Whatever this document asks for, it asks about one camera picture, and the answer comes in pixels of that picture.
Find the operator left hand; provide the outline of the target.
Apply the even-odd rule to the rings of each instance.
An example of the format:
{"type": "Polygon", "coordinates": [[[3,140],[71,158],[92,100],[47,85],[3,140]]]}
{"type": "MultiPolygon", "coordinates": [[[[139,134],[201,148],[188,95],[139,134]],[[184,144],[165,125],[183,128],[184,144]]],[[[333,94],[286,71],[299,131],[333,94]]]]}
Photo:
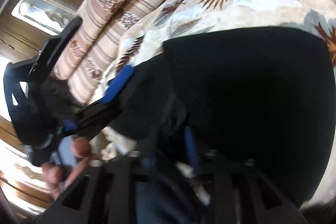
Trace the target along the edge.
{"type": "Polygon", "coordinates": [[[43,181],[53,200],[60,197],[91,161],[101,160],[100,155],[93,153],[92,146],[85,137],[75,139],[69,151],[72,153],[74,166],[61,166],[52,162],[45,162],[41,165],[43,181]]]}

